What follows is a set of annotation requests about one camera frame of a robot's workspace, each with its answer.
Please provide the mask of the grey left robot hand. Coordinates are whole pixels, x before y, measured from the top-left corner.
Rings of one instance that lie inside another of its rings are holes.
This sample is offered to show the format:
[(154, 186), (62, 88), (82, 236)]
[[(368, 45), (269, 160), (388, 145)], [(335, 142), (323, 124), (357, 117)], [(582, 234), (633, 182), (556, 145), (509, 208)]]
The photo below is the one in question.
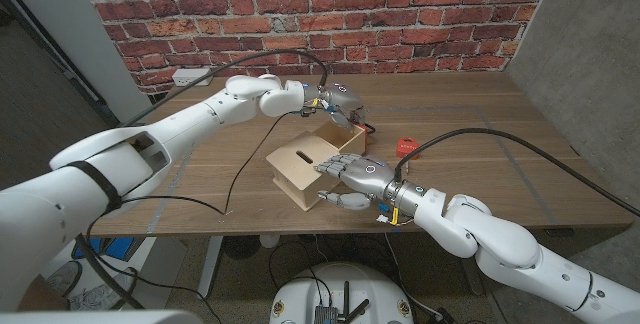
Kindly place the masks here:
[(321, 108), (334, 125), (350, 129), (365, 124), (364, 103), (357, 92), (334, 83), (325, 86), (304, 85), (304, 106)]

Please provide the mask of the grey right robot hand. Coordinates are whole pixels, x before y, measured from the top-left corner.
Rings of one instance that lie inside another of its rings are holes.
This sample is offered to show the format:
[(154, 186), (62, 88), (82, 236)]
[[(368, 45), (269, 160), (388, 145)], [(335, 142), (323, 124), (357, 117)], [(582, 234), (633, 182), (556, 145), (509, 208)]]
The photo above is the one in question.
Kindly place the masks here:
[(339, 154), (314, 166), (317, 172), (338, 178), (353, 193), (340, 194), (320, 190), (320, 199), (326, 200), (348, 210), (364, 210), (378, 201), (395, 200), (395, 206), (407, 215), (414, 216), (416, 204), (409, 202), (400, 205), (396, 196), (394, 170), (381, 159), (358, 154)]

